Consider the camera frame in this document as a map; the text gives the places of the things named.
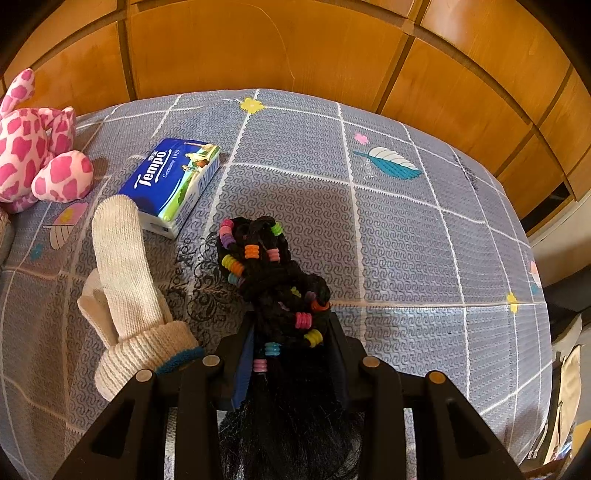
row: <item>glove cuff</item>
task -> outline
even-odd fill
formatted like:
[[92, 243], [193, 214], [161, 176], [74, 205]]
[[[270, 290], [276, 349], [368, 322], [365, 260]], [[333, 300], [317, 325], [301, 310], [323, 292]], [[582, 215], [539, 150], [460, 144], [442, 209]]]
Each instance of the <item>glove cuff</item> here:
[[138, 371], [144, 368], [155, 371], [172, 357], [198, 346], [184, 322], [169, 322], [144, 330], [103, 353], [96, 368], [96, 388], [111, 401]]

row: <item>pink hair bead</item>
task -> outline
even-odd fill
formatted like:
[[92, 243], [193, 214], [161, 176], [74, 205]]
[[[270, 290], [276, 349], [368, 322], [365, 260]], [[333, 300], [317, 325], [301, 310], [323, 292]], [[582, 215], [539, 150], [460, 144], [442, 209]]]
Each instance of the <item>pink hair bead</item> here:
[[228, 225], [222, 225], [220, 227], [220, 236], [231, 235], [231, 234], [232, 234], [232, 229], [230, 227], [228, 227]]
[[263, 374], [267, 371], [267, 360], [264, 358], [255, 358], [252, 361], [252, 371], [257, 374]]
[[267, 250], [267, 255], [269, 256], [269, 260], [272, 262], [280, 261], [278, 248], [271, 248], [270, 250]]
[[310, 313], [297, 312], [295, 314], [295, 328], [309, 330], [312, 327], [312, 315]]

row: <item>blue plastic part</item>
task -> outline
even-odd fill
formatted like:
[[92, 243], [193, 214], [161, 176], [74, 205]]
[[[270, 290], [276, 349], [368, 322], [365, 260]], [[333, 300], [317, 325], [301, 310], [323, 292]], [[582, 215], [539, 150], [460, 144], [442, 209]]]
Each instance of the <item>blue plastic part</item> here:
[[248, 336], [242, 347], [242, 354], [236, 369], [236, 381], [234, 382], [234, 395], [232, 396], [232, 407], [239, 409], [246, 398], [248, 384], [251, 382], [252, 358], [255, 350], [255, 331], [254, 327], [248, 332]]

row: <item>black braided hair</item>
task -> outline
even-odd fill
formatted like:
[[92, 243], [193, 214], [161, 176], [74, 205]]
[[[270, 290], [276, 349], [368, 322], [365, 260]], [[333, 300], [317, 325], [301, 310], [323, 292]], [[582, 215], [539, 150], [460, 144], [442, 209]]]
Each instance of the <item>black braided hair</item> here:
[[[326, 282], [302, 272], [270, 216], [224, 220], [216, 246], [222, 274], [255, 310], [254, 362], [266, 369], [254, 369], [245, 401], [220, 425], [225, 480], [355, 478], [363, 418], [342, 410], [330, 379]], [[278, 356], [266, 355], [270, 342]]]

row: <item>yellow flower print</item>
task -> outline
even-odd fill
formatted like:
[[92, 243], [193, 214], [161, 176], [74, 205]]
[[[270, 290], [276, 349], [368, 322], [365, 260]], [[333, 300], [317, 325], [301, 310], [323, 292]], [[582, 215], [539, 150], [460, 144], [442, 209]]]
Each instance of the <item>yellow flower print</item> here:
[[258, 100], [253, 100], [250, 97], [246, 97], [243, 102], [240, 103], [240, 108], [246, 110], [248, 113], [257, 113], [259, 110], [263, 110], [265, 106]]
[[507, 295], [507, 303], [509, 304], [509, 308], [513, 313], [517, 313], [517, 307], [519, 304], [517, 303], [517, 298], [513, 295], [513, 292], [509, 292]]

